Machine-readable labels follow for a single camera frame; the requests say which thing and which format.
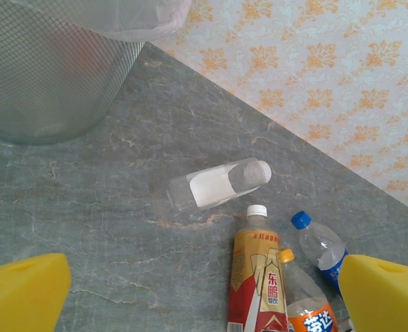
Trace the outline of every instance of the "yellow sponge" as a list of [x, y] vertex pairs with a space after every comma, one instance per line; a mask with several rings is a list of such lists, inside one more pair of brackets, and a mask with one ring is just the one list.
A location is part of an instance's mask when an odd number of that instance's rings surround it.
[[0, 332], [51, 332], [71, 286], [66, 256], [0, 266]]
[[408, 331], [408, 266], [348, 255], [339, 284], [357, 332]]

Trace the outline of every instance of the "dongpeng energy drink bottle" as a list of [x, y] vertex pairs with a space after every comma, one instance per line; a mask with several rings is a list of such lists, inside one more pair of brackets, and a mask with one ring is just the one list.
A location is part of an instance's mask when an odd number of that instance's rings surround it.
[[279, 235], [266, 224], [266, 207], [251, 205], [235, 237], [228, 332], [287, 332]]

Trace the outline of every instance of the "blue label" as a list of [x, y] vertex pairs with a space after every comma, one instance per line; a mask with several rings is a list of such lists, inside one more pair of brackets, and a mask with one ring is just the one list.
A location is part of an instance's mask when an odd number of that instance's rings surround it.
[[329, 280], [332, 283], [332, 285], [336, 287], [338, 292], [340, 292], [340, 285], [337, 282], [337, 278], [340, 275], [342, 261], [344, 261], [344, 257], [347, 256], [348, 254], [349, 252], [347, 251], [347, 249], [345, 249], [344, 255], [342, 256], [341, 260], [334, 267], [329, 268], [328, 270], [321, 270], [322, 273], [324, 273], [325, 278], [327, 278], [327, 280]]

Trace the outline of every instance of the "floor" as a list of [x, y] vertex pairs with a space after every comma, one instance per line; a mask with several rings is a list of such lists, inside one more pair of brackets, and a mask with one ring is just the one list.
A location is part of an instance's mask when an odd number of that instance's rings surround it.
[[[254, 156], [257, 191], [188, 219], [154, 216], [169, 178]], [[290, 217], [307, 211], [350, 252], [408, 265], [408, 207], [161, 50], [146, 44], [91, 133], [49, 146], [0, 142], [0, 265], [63, 252], [70, 294], [56, 332], [223, 331], [232, 242], [251, 203], [324, 289]]]

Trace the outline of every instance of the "metal mesh wastebasket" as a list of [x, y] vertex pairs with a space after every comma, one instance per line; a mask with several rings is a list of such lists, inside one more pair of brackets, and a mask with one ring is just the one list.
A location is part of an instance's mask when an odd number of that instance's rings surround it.
[[41, 144], [89, 130], [142, 46], [0, 0], [0, 139]]

